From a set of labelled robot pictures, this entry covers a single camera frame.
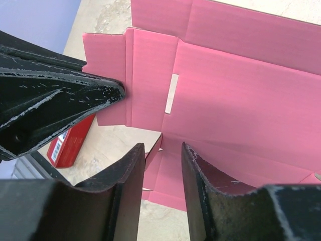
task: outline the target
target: barcode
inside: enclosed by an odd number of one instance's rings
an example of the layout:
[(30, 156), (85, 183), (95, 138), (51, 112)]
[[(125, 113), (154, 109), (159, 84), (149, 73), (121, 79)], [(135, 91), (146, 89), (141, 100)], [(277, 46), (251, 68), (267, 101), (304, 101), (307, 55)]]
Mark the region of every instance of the barcode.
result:
[(54, 148), (54, 151), (52, 152), (52, 155), (51, 155), (51, 159), (55, 162), (57, 160), (57, 157), (58, 157), (58, 154), (59, 154), (59, 150), (61, 148), (61, 141), (58, 139), (57, 140), (57, 143), (55, 145), (55, 148)]
[(64, 142), (67, 134), (68, 134), (68, 131), (63, 132), (63, 133), (59, 136), (59, 139), (60, 139), (62, 142)]

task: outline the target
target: rectangular slot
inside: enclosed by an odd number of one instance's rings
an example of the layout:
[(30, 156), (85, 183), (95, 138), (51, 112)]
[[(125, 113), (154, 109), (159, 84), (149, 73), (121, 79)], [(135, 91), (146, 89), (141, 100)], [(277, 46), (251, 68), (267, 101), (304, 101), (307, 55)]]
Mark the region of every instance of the rectangular slot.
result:
[(167, 102), (166, 102), (166, 108), (165, 108), (166, 114), (170, 114), (172, 111), (172, 105), (173, 105), (173, 101), (174, 101), (174, 96), (175, 96), (175, 91), (176, 91), (178, 79), (179, 79), (178, 74), (172, 74), (170, 90), (169, 90), (169, 94), (167, 96)]

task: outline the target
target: white label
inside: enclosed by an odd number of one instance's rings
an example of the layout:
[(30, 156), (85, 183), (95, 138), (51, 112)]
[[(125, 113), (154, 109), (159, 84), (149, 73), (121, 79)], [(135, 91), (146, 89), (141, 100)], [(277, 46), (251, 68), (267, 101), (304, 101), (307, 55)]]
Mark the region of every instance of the white label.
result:
[(60, 148), (62, 146), (62, 142), (58, 139), (55, 145), (54, 151), (52, 152), (51, 159), (56, 162)]
[(59, 139), (60, 139), (62, 142), (64, 142), (67, 134), (68, 134), (68, 131), (65, 131), (65, 132), (63, 132), (63, 133), (62, 133), (60, 136), (58, 136), (58, 137), (59, 137)]

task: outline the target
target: small red box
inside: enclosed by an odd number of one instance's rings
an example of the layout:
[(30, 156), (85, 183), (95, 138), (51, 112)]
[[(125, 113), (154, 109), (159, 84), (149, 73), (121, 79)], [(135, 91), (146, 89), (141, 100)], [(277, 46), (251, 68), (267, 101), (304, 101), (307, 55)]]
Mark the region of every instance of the small red box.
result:
[(77, 158), (95, 115), (90, 115), (50, 143), (47, 157), (56, 168), (71, 167)]

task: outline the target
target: pink cardboard box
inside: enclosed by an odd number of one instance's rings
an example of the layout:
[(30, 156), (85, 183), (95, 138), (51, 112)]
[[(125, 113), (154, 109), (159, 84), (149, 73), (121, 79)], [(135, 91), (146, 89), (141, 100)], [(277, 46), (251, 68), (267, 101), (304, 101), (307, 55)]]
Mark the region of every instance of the pink cardboard box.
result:
[(99, 125), (162, 133), (147, 157), (143, 198), (186, 210), (183, 141), (254, 187), (320, 183), (320, 26), (208, 0), (131, 7), (135, 28), (124, 35), (84, 35), (83, 71), (126, 87), (125, 101), (97, 114)]

